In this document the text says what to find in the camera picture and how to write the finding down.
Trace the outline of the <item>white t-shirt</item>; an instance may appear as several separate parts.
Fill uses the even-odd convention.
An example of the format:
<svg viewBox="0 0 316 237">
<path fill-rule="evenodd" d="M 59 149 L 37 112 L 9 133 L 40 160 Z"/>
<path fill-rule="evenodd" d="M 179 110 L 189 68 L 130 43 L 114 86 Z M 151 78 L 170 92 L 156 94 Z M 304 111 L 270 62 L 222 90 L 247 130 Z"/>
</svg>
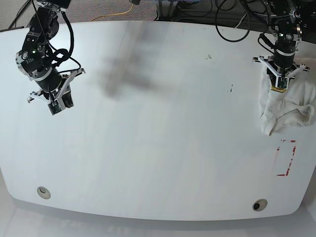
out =
<svg viewBox="0 0 316 237">
<path fill-rule="evenodd" d="M 272 90 L 267 67 L 261 67 L 259 113 L 265 135 L 288 126 L 307 126 L 312 121 L 316 107 L 316 60 L 298 58 L 297 61 L 310 71 L 299 72 L 283 93 Z"/>
</svg>

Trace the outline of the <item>left table grommet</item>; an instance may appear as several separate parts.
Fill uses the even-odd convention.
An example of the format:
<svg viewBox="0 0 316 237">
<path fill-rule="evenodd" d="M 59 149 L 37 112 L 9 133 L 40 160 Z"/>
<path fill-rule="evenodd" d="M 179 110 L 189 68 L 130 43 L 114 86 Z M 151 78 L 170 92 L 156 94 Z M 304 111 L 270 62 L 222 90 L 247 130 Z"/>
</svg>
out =
<svg viewBox="0 0 316 237">
<path fill-rule="evenodd" d="M 45 188 L 45 187 L 38 187 L 37 188 L 37 193 L 43 199 L 50 199 L 51 198 L 50 191 L 47 188 Z"/>
</svg>

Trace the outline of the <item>table grommet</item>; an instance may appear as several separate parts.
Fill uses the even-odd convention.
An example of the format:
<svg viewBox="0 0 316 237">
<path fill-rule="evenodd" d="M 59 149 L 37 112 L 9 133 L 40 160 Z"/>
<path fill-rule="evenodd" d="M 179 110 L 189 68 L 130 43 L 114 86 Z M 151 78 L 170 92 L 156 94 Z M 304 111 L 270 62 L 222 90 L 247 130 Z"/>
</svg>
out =
<svg viewBox="0 0 316 237">
<path fill-rule="evenodd" d="M 252 209 L 254 211 L 262 211 L 267 207 L 268 201 L 266 199 L 259 199 L 257 201 L 254 202 Z"/>
<path fill-rule="evenodd" d="M 38 187 L 37 188 L 37 193 L 43 199 L 50 199 L 51 198 L 50 191 L 47 188 L 45 188 L 45 187 Z"/>
</svg>

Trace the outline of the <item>red tape rectangle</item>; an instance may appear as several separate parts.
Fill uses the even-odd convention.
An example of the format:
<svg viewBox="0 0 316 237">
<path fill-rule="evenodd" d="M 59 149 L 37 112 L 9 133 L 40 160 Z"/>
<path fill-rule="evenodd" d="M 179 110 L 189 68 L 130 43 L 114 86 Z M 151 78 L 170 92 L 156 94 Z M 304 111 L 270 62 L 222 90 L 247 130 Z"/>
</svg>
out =
<svg viewBox="0 0 316 237">
<path fill-rule="evenodd" d="M 274 174 L 288 176 L 296 151 L 296 140 L 281 140 L 277 147 Z"/>
</svg>

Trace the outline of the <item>right table grommet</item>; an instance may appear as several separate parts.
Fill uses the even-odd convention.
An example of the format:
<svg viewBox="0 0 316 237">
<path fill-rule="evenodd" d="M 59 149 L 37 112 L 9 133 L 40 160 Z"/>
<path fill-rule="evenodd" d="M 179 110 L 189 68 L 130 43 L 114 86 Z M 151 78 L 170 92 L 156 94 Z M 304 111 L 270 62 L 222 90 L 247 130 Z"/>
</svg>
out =
<svg viewBox="0 0 316 237">
<path fill-rule="evenodd" d="M 267 207 L 268 201 L 266 199 L 259 199 L 257 201 L 254 202 L 252 209 L 254 211 L 262 211 Z"/>
</svg>

